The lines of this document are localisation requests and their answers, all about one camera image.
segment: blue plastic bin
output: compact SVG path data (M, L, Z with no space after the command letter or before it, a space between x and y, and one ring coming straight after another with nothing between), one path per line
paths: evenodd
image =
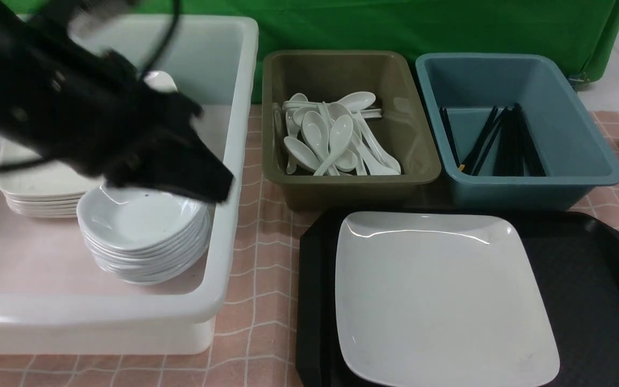
M423 99L450 176L467 209L569 209L594 187L619 183L619 161L555 63L521 54L426 54L416 63ZM457 169L439 108L447 108L459 159L472 149L493 106L519 103L545 177L491 176L497 142L479 176Z

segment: green cloth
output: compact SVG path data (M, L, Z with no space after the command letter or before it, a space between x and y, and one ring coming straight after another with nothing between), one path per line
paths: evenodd
M42 3L5 2L19 13ZM138 12L169 13L170 0ZM411 62L428 52L540 54L595 81L619 29L619 0L184 0L184 12L258 22L256 102L261 61L279 49L385 49Z

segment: white tub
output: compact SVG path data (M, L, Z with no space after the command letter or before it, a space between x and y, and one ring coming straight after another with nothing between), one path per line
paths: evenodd
M88 47L140 63L168 20L127 17ZM214 212L209 253L187 275L164 286L124 284L96 267L75 220L17 216L0 194L0 353L179 354L211 344L233 259L257 39L251 19L184 17L158 66L204 105L197 130L236 176Z

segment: black tray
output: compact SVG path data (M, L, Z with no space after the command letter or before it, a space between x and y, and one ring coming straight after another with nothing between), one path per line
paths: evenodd
M337 236L356 211L327 211L300 239L296 368L305 387L376 385L349 370L337 340ZM583 213L479 214L513 224L529 256L560 354L547 385L619 386L619 232Z

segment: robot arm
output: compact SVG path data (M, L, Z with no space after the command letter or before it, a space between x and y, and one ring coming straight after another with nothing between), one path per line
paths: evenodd
M41 156L0 171L59 160L116 187L225 201L233 175L190 126L201 107L142 81L159 53L138 76L120 54L96 56L68 35L92 32L135 3L51 0L23 21L0 2L0 135Z

